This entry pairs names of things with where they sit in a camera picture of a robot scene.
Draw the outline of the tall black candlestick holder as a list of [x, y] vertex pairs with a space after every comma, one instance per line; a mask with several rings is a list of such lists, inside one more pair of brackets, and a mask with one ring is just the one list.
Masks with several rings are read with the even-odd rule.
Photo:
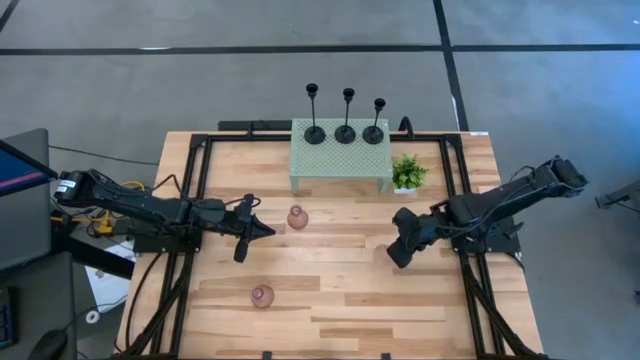
[[324, 129], [316, 123], [315, 98], [319, 87], [315, 83], [308, 83], [305, 90], [311, 102], [312, 124], [305, 130], [304, 138], [307, 143], [317, 145], [322, 143], [326, 138]]

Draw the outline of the short black candlestick holder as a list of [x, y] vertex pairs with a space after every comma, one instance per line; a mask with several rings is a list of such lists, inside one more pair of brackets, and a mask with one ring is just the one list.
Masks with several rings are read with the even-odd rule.
[[378, 120], [379, 120], [379, 115], [385, 106], [386, 106], [385, 99], [376, 98], [374, 100], [374, 110], [375, 110], [374, 122], [372, 125], [366, 127], [362, 133], [363, 140], [368, 144], [371, 144], [371, 145], [379, 144], [383, 140], [384, 132], [378, 126]]

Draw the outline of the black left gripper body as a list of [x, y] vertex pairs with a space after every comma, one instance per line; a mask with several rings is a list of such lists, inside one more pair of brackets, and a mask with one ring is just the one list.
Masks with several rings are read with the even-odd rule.
[[220, 233], [240, 237], [247, 230], [242, 220], [242, 202], [243, 200], [232, 211], [225, 212], [223, 219], [217, 224]]

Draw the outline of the grey desk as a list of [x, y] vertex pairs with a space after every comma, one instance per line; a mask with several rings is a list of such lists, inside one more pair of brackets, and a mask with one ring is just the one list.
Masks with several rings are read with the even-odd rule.
[[0, 288], [15, 288], [17, 343], [0, 350], [0, 360], [26, 360], [42, 336], [65, 329], [67, 343], [59, 360], [76, 360], [72, 259], [68, 253], [43, 257], [0, 272]]

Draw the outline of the dark keyboard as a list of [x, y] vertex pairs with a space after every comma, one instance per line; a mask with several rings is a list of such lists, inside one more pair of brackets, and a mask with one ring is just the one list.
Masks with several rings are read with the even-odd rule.
[[0, 288], [0, 350], [17, 342], [16, 289]]

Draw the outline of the black computer mouse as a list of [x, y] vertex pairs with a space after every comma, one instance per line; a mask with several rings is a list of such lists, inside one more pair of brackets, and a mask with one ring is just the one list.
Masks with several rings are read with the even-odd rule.
[[50, 330], [36, 342], [27, 360], [58, 360], [66, 344], [67, 335], [64, 330]]

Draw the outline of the green perforated metal shelf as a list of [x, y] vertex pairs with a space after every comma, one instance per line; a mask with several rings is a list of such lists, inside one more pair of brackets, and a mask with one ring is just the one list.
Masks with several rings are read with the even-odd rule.
[[301, 178], [376, 179], [380, 193], [392, 186], [392, 156], [387, 119], [379, 119], [383, 140], [371, 145], [363, 137], [363, 131], [374, 122], [368, 118], [351, 118], [349, 125], [356, 138], [350, 144], [335, 139], [334, 132], [343, 122], [338, 118], [317, 118], [316, 125], [326, 133], [320, 144], [310, 144], [304, 138], [305, 131], [312, 126], [311, 118], [294, 118], [291, 123], [289, 177], [291, 190], [299, 191]]

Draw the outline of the green plant in white pot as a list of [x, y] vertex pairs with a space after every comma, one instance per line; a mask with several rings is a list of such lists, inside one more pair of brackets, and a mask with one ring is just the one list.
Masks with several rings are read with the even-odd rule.
[[424, 167], [416, 154], [404, 153], [392, 163], [392, 182], [395, 194], [415, 193], [424, 182], [429, 169]]

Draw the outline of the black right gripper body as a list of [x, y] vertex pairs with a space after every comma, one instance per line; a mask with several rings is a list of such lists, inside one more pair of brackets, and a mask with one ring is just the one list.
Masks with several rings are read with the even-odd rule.
[[448, 238], [446, 217], [439, 212], [432, 214], [422, 214], [418, 216], [418, 248], [425, 248], [433, 245], [440, 239]]

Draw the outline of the white paper sheet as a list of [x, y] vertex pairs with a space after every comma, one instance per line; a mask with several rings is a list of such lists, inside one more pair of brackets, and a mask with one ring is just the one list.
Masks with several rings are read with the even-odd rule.
[[[106, 251], [118, 257], [136, 262], [133, 252], [133, 242], [125, 241], [120, 245], [112, 245]], [[85, 266], [89, 284], [98, 305], [98, 311], [105, 313], [126, 300], [130, 280], [106, 273], [97, 268]]]

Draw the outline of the medium black candlestick holder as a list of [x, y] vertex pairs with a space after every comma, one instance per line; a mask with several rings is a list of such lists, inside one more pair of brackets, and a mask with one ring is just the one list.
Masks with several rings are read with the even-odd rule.
[[350, 144], [355, 139], [355, 130], [349, 125], [350, 104], [355, 95], [353, 88], [345, 88], [343, 90], [343, 98], [345, 101], [344, 123], [336, 128], [334, 132], [335, 139], [341, 144]]

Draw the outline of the laptop screen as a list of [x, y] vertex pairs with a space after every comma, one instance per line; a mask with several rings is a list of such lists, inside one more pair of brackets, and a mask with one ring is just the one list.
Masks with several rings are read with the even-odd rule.
[[58, 174], [0, 140], [0, 197], [56, 180]]

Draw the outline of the black metal beam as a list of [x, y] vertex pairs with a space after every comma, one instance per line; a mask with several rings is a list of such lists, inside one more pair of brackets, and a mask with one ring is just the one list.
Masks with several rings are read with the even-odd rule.
[[135, 263], [126, 258], [95, 246], [86, 244], [71, 236], [52, 238], [52, 253], [67, 252], [77, 263], [89, 266], [105, 273], [131, 279]]

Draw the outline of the grey cabinet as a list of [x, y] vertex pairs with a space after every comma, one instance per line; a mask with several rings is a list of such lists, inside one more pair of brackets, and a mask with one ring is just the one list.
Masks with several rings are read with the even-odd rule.
[[[46, 129], [4, 138], [5, 142], [49, 166]], [[0, 271], [22, 265], [51, 250], [50, 183], [0, 197]]]

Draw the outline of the black metal table frame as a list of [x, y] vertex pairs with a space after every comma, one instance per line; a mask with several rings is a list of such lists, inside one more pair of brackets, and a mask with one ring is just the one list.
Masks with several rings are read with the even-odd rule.
[[[208, 173], [205, 195], [261, 199], [256, 212], [276, 234], [253, 242], [236, 263], [232, 237], [206, 234], [196, 255], [181, 321], [183, 359], [375, 358], [472, 359], [473, 340], [459, 258], [441, 241], [404, 269], [380, 267], [374, 249], [396, 237], [393, 214], [417, 213], [450, 192], [486, 191], [500, 178], [488, 136], [397, 133], [395, 156], [416, 154], [428, 169], [413, 195], [381, 194], [368, 180], [304, 179], [290, 189], [290, 145], [285, 134], [247, 138], [217, 133], [210, 150], [196, 134], [171, 132], [158, 177], [182, 175], [188, 159]], [[309, 222], [291, 228], [300, 205]], [[253, 306], [253, 288], [266, 284], [275, 299]]]

